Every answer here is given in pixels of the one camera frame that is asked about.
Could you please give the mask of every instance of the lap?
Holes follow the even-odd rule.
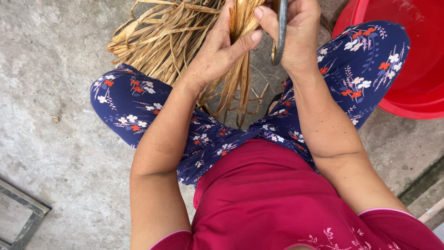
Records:
[[[338,105],[359,129],[399,73],[410,43],[402,26],[371,21],[352,26],[318,52],[318,66]],[[119,65],[91,86],[91,104],[103,122],[136,149],[172,87],[129,65]],[[299,125],[293,83],[271,113],[247,130],[221,124],[195,109],[186,148],[177,166],[178,179],[196,185],[199,178],[230,150],[252,137],[262,137],[293,150],[316,167]]]

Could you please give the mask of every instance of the magenta top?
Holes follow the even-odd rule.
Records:
[[[295,152],[249,140],[199,180],[192,232],[151,250],[440,250],[444,244],[412,215],[371,209],[356,215],[333,186]]]

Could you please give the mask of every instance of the dried straw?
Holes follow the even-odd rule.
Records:
[[[235,0],[234,9],[230,9],[232,43],[258,26],[253,10],[264,1]],[[133,9],[139,2],[158,5],[135,19]],[[107,44],[108,51],[118,56],[112,63],[129,64],[146,75],[174,86],[215,24],[223,4],[224,0],[136,0],[130,10],[131,18],[114,31],[114,35],[119,31],[120,33]],[[222,91],[214,93],[223,81],[225,84]],[[258,105],[255,112],[248,112],[248,102],[259,100],[261,104],[268,85],[260,97],[252,89],[256,98],[249,98],[250,54],[247,53],[237,60],[224,77],[207,85],[200,93],[197,104],[198,107],[205,106],[209,110],[206,102],[220,95],[216,113],[211,115],[219,118],[222,114],[226,116],[227,111],[237,109],[236,123],[240,128],[245,115],[257,114],[259,109]],[[238,89],[240,98],[234,98]],[[232,108],[233,99],[239,100],[239,104]]]

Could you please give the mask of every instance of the concrete floor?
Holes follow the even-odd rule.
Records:
[[[347,0],[320,2],[332,28]],[[0,178],[52,207],[27,250],[128,249],[134,151],[94,114],[89,88],[113,68],[105,44],[129,18],[132,4],[0,0]],[[144,8],[141,4],[136,14]],[[324,26],[318,46],[330,37]],[[277,90],[285,71],[270,66],[270,44],[264,39],[251,64],[276,76],[267,80]],[[265,83],[258,78],[252,85],[261,92]],[[269,88],[259,114],[245,126],[261,117],[273,95]],[[233,114],[226,123],[234,124]],[[396,194],[444,154],[443,120],[416,121],[377,109],[359,133],[375,169]],[[192,219],[193,189],[181,189]],[[0,210],[0,238],[11,241],[27,211],[4,196]]]

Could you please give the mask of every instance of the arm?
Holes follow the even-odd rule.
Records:
[[[147,250],[177,230],[191,230],[180,194],[176,166],[185,149],[198,93],[223,76],[262,38],[255,31],[230,44],[227,0],[199,53],[171,91],[134,154],[130,174],[131,250]]]
[[[409,213],[373,169],[355,127],[319,73],[319,4],[316,0],[293,0],[288,10],[290,21],[281,64],[293,80],[301,131],[319,172],[356,213],[371,208]],[[255,14],[261,26],[277,39],[276,14],[264,6]]]

